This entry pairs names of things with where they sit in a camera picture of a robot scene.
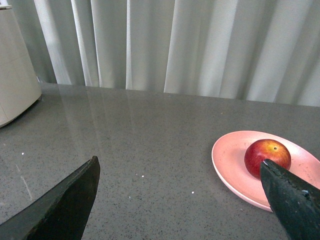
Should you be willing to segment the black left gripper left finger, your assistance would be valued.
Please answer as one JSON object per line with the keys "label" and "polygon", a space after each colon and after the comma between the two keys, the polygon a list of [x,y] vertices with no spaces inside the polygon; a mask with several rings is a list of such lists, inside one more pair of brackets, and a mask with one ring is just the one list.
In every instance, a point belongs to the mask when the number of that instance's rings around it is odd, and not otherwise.
{"label": "black left gripper left finger", "polygon": [[0,225],[2,240],[80,240],[100,180],[97,156]]}

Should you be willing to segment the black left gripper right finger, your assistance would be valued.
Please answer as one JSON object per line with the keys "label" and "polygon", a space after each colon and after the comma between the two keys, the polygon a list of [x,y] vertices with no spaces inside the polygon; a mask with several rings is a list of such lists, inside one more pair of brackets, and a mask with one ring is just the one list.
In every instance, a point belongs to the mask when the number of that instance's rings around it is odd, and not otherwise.
{"label": "black left gripper right finger", "polygon": [[270,159],[260,164],[260,180],[271,210],[290,240],[320,238],[320,190]]}

